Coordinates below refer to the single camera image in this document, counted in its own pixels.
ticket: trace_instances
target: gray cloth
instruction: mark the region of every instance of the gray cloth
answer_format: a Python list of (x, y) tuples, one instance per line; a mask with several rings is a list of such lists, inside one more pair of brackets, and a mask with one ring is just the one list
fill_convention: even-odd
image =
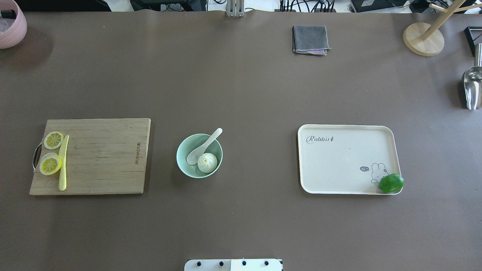
[(293, 52), (326, 55), (328, 49), (326, 26), (293, 26)]

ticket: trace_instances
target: yellow knife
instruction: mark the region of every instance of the yellow knife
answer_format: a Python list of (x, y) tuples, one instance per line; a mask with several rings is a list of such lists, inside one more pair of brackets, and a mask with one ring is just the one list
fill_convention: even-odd
[(60, 145), (59, 156), (62, 159), (60, 167), (59, 190), (64, 191), (67, 188), (67, 144), (68, 135), (64, 137), (62, 145)]

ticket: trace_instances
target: wooden cutting board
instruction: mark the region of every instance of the wooden cutting board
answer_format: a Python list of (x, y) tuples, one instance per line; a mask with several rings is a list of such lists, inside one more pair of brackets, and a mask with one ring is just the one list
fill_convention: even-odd
[[(30, 195), (140, 194), (144, 192), (151, 120), (48, 120), (43, 138), (59, 131), (69, 135), (67, 189), (58, 189), (59, 173), (35, 168)], [(47, 149), (41, 155), (58, 153)]]

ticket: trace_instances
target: lemon slice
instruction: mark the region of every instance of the lemon slice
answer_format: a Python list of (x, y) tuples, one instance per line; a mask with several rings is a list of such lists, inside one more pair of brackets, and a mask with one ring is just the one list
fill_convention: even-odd
[(44, 175), (52, 175), (59, 171), (62, 159), (56, 153), (47, 153), (40, 159), (40, 172)]
[(43, 145), (47, 149), (56, 149), (60, 147), (62, 144), (62, 141), (64, 141), (64, 135), (61, 132), (51, 132), (49, 133), (46, 137), (45, 140), (43, 141)]

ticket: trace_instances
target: wooden stand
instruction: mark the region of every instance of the wooden stand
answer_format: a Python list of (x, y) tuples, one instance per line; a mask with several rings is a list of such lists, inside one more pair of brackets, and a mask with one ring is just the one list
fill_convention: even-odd
[(473, 8), (481, 7), (482, 4), (459, 8), (465, 0), (455, 0), (447, 9), (437, 5), (429, 6), (435, 10), (443, 12), (442, 15), (433, 23), (414, 23), (405, 28), (403, 32), (403, 41), (405, 45), (415, 54), (422, 56), (434, 56), (443, 49), (444, 39), (439, 27), (452, 16), (455, 12), (465, 11)]

